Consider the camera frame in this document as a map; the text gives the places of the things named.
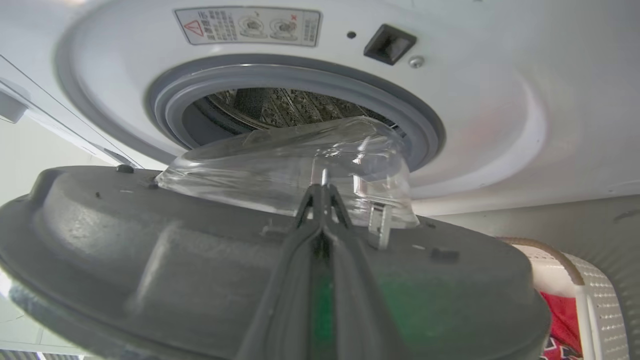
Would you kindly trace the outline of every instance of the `laundry basket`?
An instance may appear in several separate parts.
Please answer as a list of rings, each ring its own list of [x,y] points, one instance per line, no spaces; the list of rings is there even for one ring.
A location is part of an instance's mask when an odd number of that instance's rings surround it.
[[[629,359],[618,297],[611,281],[597,267],[540,241],[500,239],[531,260],[536,289],[575,298],[584,360]]]

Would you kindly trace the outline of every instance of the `front-load washing machine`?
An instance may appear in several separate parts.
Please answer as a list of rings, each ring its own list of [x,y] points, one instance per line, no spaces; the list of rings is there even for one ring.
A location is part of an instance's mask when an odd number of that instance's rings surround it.
[[[22,0],[0,81],[91,149],[163,168],[253,129],[369,116],[417,213],[640,193],[633,0]]]

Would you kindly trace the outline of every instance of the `clear plastic dome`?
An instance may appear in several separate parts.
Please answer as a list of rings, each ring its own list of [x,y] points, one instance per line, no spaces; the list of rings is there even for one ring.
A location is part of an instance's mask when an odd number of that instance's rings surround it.
[[[392,227],[412,227],[418,220],[403,151],[391,128],[352,117],[210,143],[178,157],[157,182],[185,195],[294,216],[326,170],[355,225],[367,225],[377,203],[392,207]]]

